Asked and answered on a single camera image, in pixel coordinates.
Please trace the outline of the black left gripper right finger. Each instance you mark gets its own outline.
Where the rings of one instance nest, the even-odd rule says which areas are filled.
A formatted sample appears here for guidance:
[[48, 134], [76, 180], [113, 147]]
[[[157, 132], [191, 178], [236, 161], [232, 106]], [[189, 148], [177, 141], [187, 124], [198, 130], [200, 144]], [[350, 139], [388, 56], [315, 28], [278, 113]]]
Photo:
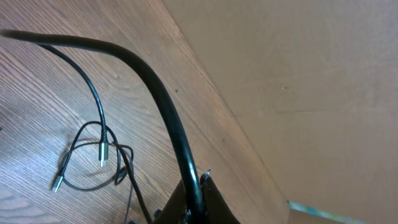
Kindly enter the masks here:
[[240, 224], [233, 215], [221, 192], [210, 176], [210, 170], [200, 177], [201, 191], [206, 205], [207, 223], [209, 224]]

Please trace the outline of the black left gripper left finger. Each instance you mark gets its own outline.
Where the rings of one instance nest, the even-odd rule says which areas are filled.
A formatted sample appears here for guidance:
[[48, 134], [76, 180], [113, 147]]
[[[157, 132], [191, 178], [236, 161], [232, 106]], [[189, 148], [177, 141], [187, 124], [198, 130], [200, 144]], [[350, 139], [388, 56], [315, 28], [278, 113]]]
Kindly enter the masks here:
[[187, 224], [189, 218], [185, 190], [183, 182], [180, 181], [165, 207], [156, 211], [152, 224]]

